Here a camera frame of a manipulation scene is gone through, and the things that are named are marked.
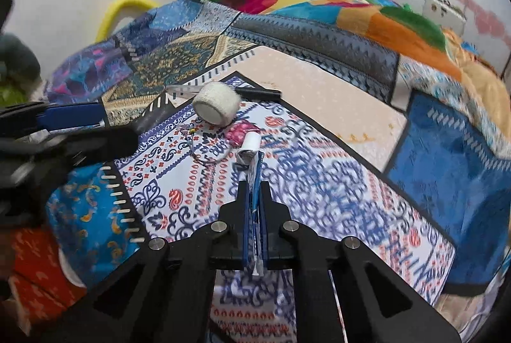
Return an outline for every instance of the electrical outlet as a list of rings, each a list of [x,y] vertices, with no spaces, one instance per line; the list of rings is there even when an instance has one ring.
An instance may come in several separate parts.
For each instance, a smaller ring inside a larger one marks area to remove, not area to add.
[[[426,0],[422,16],[443,28],[451,28],[458,36],[463,35],[467,23],[461,9],[452,6],[448,0]]]

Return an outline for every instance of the patchwork quilt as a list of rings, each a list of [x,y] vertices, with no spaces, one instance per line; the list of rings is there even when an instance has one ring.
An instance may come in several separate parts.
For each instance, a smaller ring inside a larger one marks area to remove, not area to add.
[[[190,236],[236,196],[246,172],[236,150],[223,158],[229,126],[164,91],[222,80],[282,91],[280,104],[244,101],[235,121],[261,129],[261,178],[294,219],[328,238],[358,236],[432,305],[442,292],[483,294],[507,240],[511,144],[440,35],[385,8],[401,10],[385,0],[177,0],[66,60],[46,98],[99,99],[107,125],[132,122],[140,134],[133,157],[71,175],[49,202],[84,283],[151,237]],[[374,33],[384,25],[392,44]],[[408,50],[418,41],[419,55]],[[194,160],[185,124],[195,154],[216,165]],[[291,273],[217,272],[210,315],[235,341],[295,341]]]

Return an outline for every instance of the black tool handle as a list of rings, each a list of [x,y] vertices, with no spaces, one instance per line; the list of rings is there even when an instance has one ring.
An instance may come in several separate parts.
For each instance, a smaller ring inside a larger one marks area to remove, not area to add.
[[[326,260],[331,253],[330,240],[320,238],[308,226],[301,223],[298,226],[293,232],[281,230],[295,244],[300,258],[298,267],[293,269],[297,341],[344,343]]]
[[[282,92],[277,90],[267,90],[265,88],[251,88],[249,86],[239,86],[234,89],[236,93],[249,101],[274,101],[279,102],[282,98]]]
[[[208,325],[216,270],[210,266],[213,243],[228,233],[228,228],[218,232],[213,224],[195,231],[190,238],[177,241],[176,256],[182,261],[177,279],[172,284],[172,294],[162,327],[154,343],[202,343]],[[172,261],[173,250],[169,252]]]

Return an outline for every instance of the paisley pattern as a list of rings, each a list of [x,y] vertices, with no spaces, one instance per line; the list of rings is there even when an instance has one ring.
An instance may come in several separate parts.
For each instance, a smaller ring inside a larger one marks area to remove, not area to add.
[[[216,36],[163,45],[147,57],[134,62],[135,72],[108,97],[108,101],[144,95],[158,95],[165,85],[197,74],[213,54]]]
[[[114,36],[116,43],[125,48],[134,61],[187,33],[182,28],[170,30],[151,28],[155,13],[155,11],[144,13]]]
[[[247,85],[238,76],[227,83]],[[352,157],[342,142],[329,140],[286,106],[244,102],[236,117],[241,120],[261,129],[262,180],[270,181],[273,198],[287,204],[294,219],[328,238],[358,236],[426,301],[436,300],[454,246],[413,204]],[[196,154],[203,159],[224,154],[228,129],[209,126],[188,104],[141,135],[133,157],[116,161],[148,233],[168,241],[186,238],[214,220],[246,177],[233,153],[215,166],[195,163],[179,131],[183,124],[197,129]],[[165,204],[176,189],[184,199],[177,210]],[[153,199],[154,206],[147,205]],[[293,341],[293,301],[290,272],[260,278],[247,271],[218,272],[211,317],[236,340]]]
[[[200,13],[202,4],[193,0],[175,0],[148,13],[154,17],[152,29],[172,30],[189,25]]]
[[[47,204],[53,234],[87,287],[100,282],[138,249],[125,232],[129,226],[121,221],[113,190],[103,175],[101,164],[74,170]]]
[[[252,42],[242,41],[241,39],[231,38],[230,36],[222,34],[218,37],[215,53],[208,61],[208,66],[220,63],[224,59],[231,58],[249,48],[254,48]]]
[[[128,124],[134,119],[141,116],[144,112],[145,107],[121,107],[121,108],[110,108],[106,110],[106,116],[108,122],[111,125],[122,125]]]
[[[199,34],[221,34],[239,15],[239,12],[224,5],[203,1],[201,11],[194,21],[184,29]]]

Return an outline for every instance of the blanket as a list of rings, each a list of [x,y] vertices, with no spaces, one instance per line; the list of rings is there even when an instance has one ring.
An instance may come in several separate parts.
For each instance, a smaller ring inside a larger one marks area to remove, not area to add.
[[[133,252],[133,235],[180,240],[235,197],[245,176],[233,155],[195,162],[179,126],[196,129],[194,149],[208,159],[225,154],[228,128],[202,122],[190,100],[164,91],[224,80],[283,92],[282,104],[244,102],[236,121],[261,129],[262,179],[293,218],[326,237],[358,236],[431,304],[442,291],[484,292],[507,239],[511,145],[480,89],[464,84],[444,34],[442,51],[413,22],[369,19],[400,9],[383,0],[307,0],[288,13],[278,9],[299,3],[271,1],[177,0],[71,57],[47,83],[51,101],[99,98],[108,125],[133,122],[141,134],[133,157],[81,172],[52,196],[54,230],[76,236],[61,236],[61,247],[78,275],[91,286]],[[322,18],[332,7],[336,16]],[[341,28],[346,8],[359,21]],[[407,34],[389,34],[387,45],[368,35],[372,27],[357,32],[364,19]],[[420,53],[408,52],[412,32]],[[92,206],[86,195],[95,192],[82,185],[108,194]],[[129,217],[114,229],[119,208]],[[80,264],[87,255],[101,260]],[[218,272],[211,318],[236,340],[293,341],[290,274]]]

